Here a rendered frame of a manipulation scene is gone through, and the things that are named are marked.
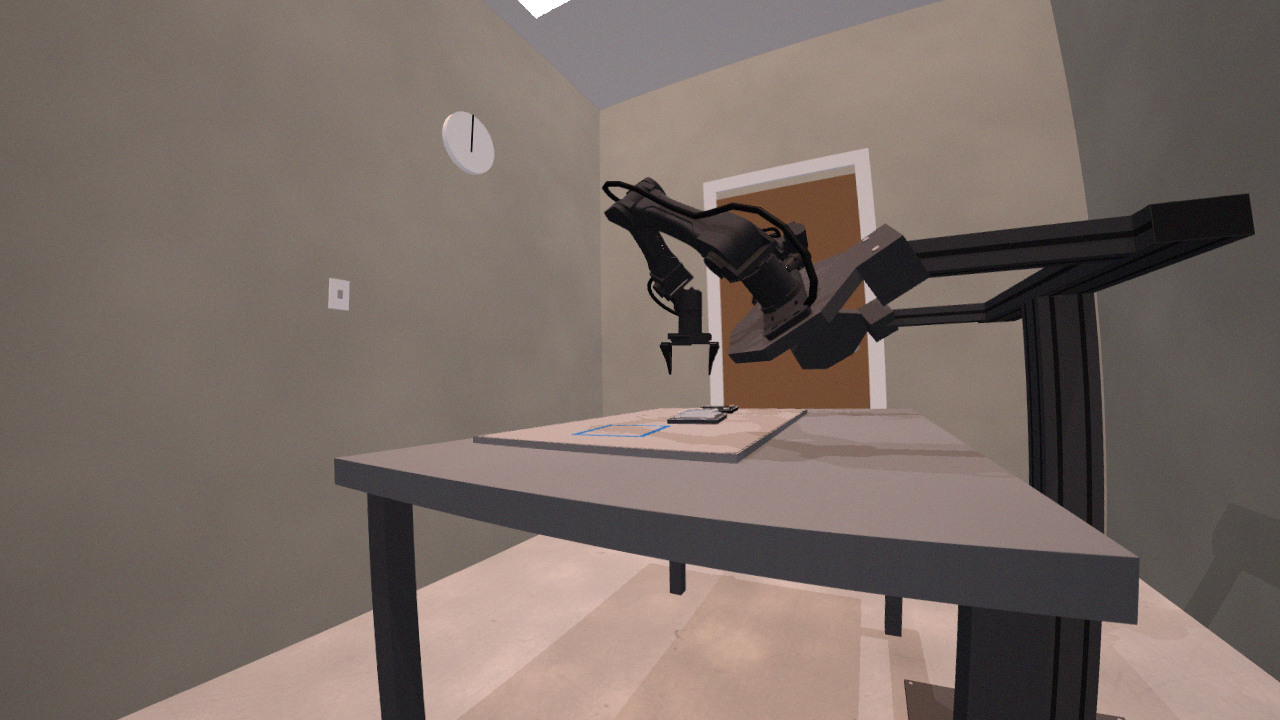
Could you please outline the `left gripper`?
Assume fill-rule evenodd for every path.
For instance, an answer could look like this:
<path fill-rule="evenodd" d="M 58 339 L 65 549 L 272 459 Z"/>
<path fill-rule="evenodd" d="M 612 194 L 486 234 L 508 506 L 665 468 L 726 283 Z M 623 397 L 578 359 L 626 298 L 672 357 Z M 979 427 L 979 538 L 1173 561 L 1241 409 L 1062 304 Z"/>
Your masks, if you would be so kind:
<path fill-rule="evenodd" d="M 678 333 L 668 333 L 671 343 L 660 342 L 660 351 L 666 357 L 669 375 L 672 372 L 672 345 L 709 345 L 708 373 L 710 374 L 710 368 L 713 365 L 712 361 L 714 361 L 713 357 L 716 357 L 716 354 L 718 352 L 717 347 L 719 346 L 719 342 L 709 342 L 709 340 L 712 340 L 710 333 L 700 333 L 701 311 L 692 311 L 692 315 L 687 315 L 687 311 L 678 313 Z"/>

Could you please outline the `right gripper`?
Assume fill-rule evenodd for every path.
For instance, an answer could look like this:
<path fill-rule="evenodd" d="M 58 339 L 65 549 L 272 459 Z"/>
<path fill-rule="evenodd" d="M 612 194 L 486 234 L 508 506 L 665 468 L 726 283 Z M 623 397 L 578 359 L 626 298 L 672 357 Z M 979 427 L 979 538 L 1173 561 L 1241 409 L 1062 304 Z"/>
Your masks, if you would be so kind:
<path fill-rule="evenodd" d="M 788 258 L 788 259 L 785 258 L 785 261 L 782 263 L 782 265 L 786 268 L 787 272 L 792 272 L 794 269 L 797 269 L 797 272 L 799 272 L 800 269 L 803 269 L 803 266 L 799 266 L 800 263 L 799 261 L 796 263 L 794 260 L 795 260 L 795 258 Z M 788 263 L 788 264 L 786 264 L 786 263 Z M 792 269 L 790 269 L 790 266 L 792 266 Z M 755 305 L 756 302 L 758 302 L 756 299 L 753 296 L 753 305 Z"/>

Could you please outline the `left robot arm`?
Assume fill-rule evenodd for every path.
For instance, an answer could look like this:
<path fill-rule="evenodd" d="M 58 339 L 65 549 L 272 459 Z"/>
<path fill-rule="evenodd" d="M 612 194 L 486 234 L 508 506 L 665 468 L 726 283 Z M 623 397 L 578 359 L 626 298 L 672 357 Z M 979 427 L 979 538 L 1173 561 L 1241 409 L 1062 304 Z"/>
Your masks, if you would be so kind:
<path fill-rule="evenodd" d="M 786 270 L 771 252 L 780 243 L 753 222 L 730 211 L 694 218 L 630 191 L 604 214 L 609 222 L 634 236 L 646 258 L 649 274 L 657 282 L 653 290 L 660 299 L 675 304 L 675 313 L 692 315 L 692 311 L 701 311 L 701 291 L 682 288 L 694 277 L 669 251 L 660 232 L 698 250 L 710 272 L 719 278 L 724 277 L 730 283 L 741 281 L 746 286 L 762 306 L 768 341 L 812 314 L 812 307 L 805 304 L 806 290 L 800 272 Z"/>

